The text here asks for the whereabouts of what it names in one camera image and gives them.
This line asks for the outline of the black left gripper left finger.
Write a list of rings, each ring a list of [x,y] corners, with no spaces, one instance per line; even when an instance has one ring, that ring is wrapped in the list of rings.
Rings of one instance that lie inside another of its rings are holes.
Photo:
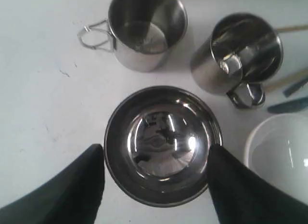
[[[48,182],[0,210],[2,224],[93,224],[104,192],[104,155],[92,144]]]

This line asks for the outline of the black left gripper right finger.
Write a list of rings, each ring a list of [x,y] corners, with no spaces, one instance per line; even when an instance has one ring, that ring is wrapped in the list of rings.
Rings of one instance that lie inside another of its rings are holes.
[[[308,206],[270,185],[224,147],[210,147],[208,188],[221,224],[306,224]]]

